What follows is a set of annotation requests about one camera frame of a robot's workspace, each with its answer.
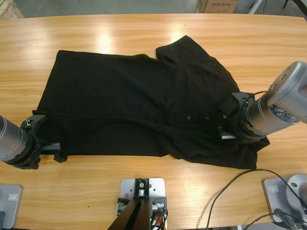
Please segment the black polo shirt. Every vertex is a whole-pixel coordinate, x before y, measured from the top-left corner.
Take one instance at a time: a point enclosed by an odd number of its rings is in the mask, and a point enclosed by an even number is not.
[[[239,88],[231,74],[185,36],[157,59],[59,51],[33,114],[68,155],[165,156],[254,169],[269,144],[220,141],[217,107]]]

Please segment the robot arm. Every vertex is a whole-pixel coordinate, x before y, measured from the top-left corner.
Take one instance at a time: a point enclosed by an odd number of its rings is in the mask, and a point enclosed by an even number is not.
[[[297,61],[288,66],[242,116],[246,128],[259,136],[300,121],[307,124],[307,63]]]

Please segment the black cable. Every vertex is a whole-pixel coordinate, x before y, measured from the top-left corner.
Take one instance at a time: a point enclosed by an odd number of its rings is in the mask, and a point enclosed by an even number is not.
[[[265,0],[264,6],[263,6],[263,8],[262,8],[262,14],[264,14],[264,8],[265,8],[265,6],[267,5],[267,2],[268,2],[268,0]]]
[[[2,230],[4,216],[5,216],[4,212],[0,212],[0,230]]]
[[[267,92],[267,91],[259,91],[259,92],[253,93],[253,94],[250,95],[247,99],[245,99],[245,102],[244,102],[244,103],[242,104],[242,106],[241,106],[240,113],[243,111],[244,106],[245,106],[246,104],[248,104],[248,100],[249,100],[250,98],[252,98],[253,96],[255,96],[255,95],[259,94],[259,93],[264,93],[264,92]]]
[[[252,170],[248,170],[248,171],[245,171],[245,172],[242,172],[240,173],[239,175],[235,176],[219,193],[218,195],[214,198],[212,204],[211,204],[211,207],[210,207],[210,211],[209,211],[209,215],[208,215],[208,221],[207,221],[207,227],[206,227],[206,230],[209,229],[209,223],[210,223],[210,218],[211,218],[211,214],[212,214],[212,210],[213,210],[213,206],[217,200],[217,198],[237,179],[239,178],[240,176],[246,174],[246,173],[251,173],[251,172],[254,172],[254,171],[266,171],[266,172],[270,172],[270,173],[273,173],[275,174],[276,176],[278,176],[286,185],[287,187],[291,190],[291,192],[293,192],[293,194],[297,197],[297,199],[300,201],[300,203],[305,207],[307,208],[307,205],[305,204],[305,202],[295,193],[295,191],[290,187],[290,185],[288,185],[288,183],[280,176],[278,175],[277,173],[271,171],[271,170],[268,170],[268,169],[252,169]]]
[[[157,219],[157,221],[156,221],[156,223],[154,224],[154,225],[152,225],[151,224],[151,230],[153,230],[154,228],[156,228],[157,227],[157,225],[158,225],[158,223],[159,223],[159,220],[162,218],[162,216],[164,215],[164,214],[166,214],[166,217],[165,217],[165,221],[166,221],[166,218],[167,218],[167,215],[168,215],[168,211],[167,210],[164,210],[160,215],[159,215],[159,218]]]
[[[269,214],[263,215],[263,216],[261,216],[261,217],[258,217],[258,218],[255,219],[253,222],[251,222],[250,224],[248,224],[245,228],[243,228],[243,230],[247,230],[251,225],[253,225],[255,222],[259,221],[260,219],[262,219],[262,218],[264,218],[264,217],[267,217],[267,216],[278,216],[278,217],[279,217],[281,214],[286,215],[286,216],[290,216],[290,217],[292,217],[292,218],[294,218],[294,219],[296,218],[295,216],[290,215],[290,214],[285,213],[285,212],[279,212],[279,213],[274,212],[274,213],[269,213]]]
[[[267,216],[273,216],[276,215],[275,213],[269,213],[269,214],[265,214],[262,215],[261,217],[258,217],[257,219],[255,219],[253,222],[251,222],[250,224],[248,224],[245,228],[243,228],[243,230],[247,230],[250,226],[252,226],[255,222],[259,221],[260,219],[267,217]]]

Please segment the gray floor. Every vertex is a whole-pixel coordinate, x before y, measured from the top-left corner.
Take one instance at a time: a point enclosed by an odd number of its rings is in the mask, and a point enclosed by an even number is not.
[[[25,17],[80,14],[185,13],[196,0],[15,0]]]
[[[197,0],[14,0],[26,18],[82,14],[120,13],[193,13]],[[285,0],[265,0],[256,14],[285,16],[304,15],[289,0],[283,10]],[[248,13],[255,0],[241,0],[234,13]]]

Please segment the wood grain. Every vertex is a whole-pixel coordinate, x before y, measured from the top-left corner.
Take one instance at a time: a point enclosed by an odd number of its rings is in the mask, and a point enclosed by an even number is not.
[[[155,57],[155,49],[190,36],[233,75],[244,92],[265,90],[294,61],[307,62],[307,25],[296,17],[235,14],[87,15],[0,22],[0,114],[20,124],[36,109],[60,49]],[[269,136],[258,167],[282,176],[307,173],[307,126]],[[162,177],[169,229],[204,227],[212,196],[241,170],[176,160],[171,156],[42,156],[39,170],[0,163],[0,184],[21,184],[16,227],[40,230],[107,229],[115,219],[121,180]],[[268,213],[253,172],[216,202],[210,226],[249,223]]]

